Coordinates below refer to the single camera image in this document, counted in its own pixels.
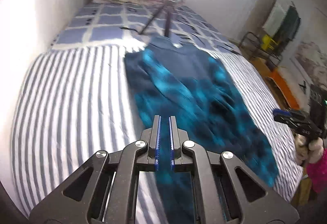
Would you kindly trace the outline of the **right hand grey glove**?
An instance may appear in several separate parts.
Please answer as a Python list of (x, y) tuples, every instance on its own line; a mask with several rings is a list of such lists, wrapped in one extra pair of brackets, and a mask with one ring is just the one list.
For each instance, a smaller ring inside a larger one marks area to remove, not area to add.
[(310, 141), (305, 136), (296, 134), (294, 144), (295, 162), (300, 166), (315, 164), (323, 157), (324, 141), (320, 137)]

